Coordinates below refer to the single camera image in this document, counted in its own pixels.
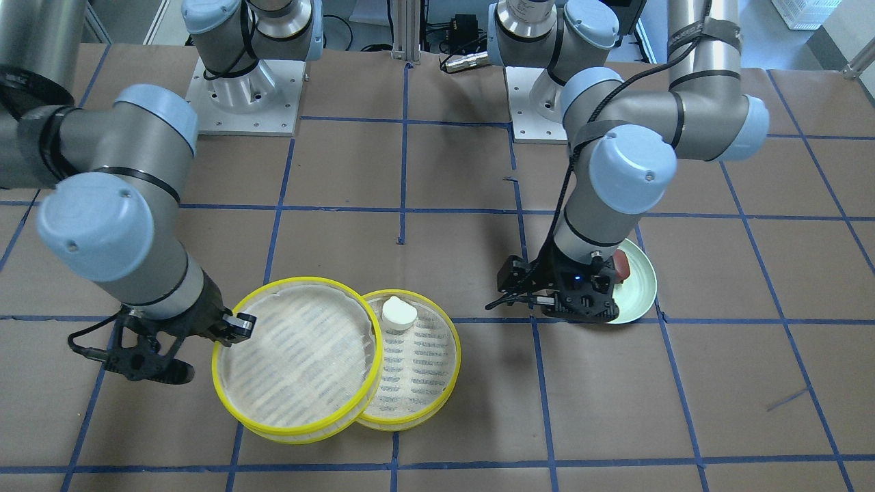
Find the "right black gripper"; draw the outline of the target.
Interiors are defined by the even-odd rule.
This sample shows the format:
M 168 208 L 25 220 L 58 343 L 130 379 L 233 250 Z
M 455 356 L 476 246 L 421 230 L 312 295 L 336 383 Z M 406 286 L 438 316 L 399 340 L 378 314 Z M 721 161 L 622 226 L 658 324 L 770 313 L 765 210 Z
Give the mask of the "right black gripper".
M 218 286 L 205 284 L 199 298 L 182 314 L 168 320 L 149 320 L 123 312 L 113 324 L 113 334 L 125 348 L 135 346 L 140 336 L 154 336 L 159 340 L 160 354 L 165 354 L 176 338 L 200 336 L 221 344 L 244 342 L 253 336 L 256 322 L 257 317 L 247 312 L 233 314 L 224 305 Z

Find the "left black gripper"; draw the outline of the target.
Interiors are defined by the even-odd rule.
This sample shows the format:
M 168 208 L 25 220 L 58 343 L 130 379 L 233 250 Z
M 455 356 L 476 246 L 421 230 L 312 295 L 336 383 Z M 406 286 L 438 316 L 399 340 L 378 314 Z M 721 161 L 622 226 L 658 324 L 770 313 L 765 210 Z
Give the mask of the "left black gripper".
M 613 299 L 616 282 L 612 256 L 594 256 L 590 264 L 581 264 L 555 243 L 544 243 L 533 262 L 509 256 L 496 276 L 497 289 L 504 296 L 533 294 L 533 303 L 544 315 L 584 323 L 619 317 Z

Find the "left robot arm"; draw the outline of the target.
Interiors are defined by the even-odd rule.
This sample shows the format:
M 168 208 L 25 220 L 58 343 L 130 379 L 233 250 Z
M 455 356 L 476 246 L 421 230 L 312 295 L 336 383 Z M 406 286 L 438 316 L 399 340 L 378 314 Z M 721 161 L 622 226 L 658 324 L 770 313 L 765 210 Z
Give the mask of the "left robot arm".
M 619 20 L 600 1 L 500 1 L 489 7 L 487 53 L 497 66 L 543 68 L 561 93 L 555 112 L 568 165 L 537 258 L 510 256 L 497 305 L 545 316 L 625 323 L 656 298 L 654 270 L 626 243 L 664 196 L 679 159 L 744 160 L 768 134 L 769 112 L 740 84 L 735 1 L 669 2 L 668 61 L 624 80 L 604 65 Z

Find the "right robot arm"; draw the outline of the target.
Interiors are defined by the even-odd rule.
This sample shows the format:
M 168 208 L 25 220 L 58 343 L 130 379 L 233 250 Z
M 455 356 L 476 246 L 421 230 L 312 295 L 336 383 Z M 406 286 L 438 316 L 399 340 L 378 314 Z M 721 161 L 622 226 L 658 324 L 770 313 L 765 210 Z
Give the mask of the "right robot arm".
M 319 1 L 185 1 L 201 73 L 187 97 L 135 84 L 111 109 L 72 96 L 85 1 L 2 3 L 2 187 L 49 188 L 38 234 L 68 268 L 120 302 L 113 346 L 72 352 L 131 381 L 184 384 L 176 354 L 190 336 L 223 346 L 250 339 L 256 318 L 234 314 L 175 236 L 197 138 L 210 132 L 294 132 L 299 100 L 291 64 L 319 59 Z

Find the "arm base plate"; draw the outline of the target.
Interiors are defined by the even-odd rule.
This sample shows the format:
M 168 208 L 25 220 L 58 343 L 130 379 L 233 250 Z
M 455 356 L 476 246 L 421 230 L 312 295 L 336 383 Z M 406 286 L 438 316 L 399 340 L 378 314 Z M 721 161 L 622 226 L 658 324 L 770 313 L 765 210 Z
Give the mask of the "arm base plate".
M 522 144 L 566 144 L 560 106 L 563 87 L 545 68 L 507 66 L 505 79 L 513 140 Z
M 260 60 L 237 78 L 207 81 L 198 60 L 185 100 L 201 136 L 294 137 L 306 78 L 303 60 Z

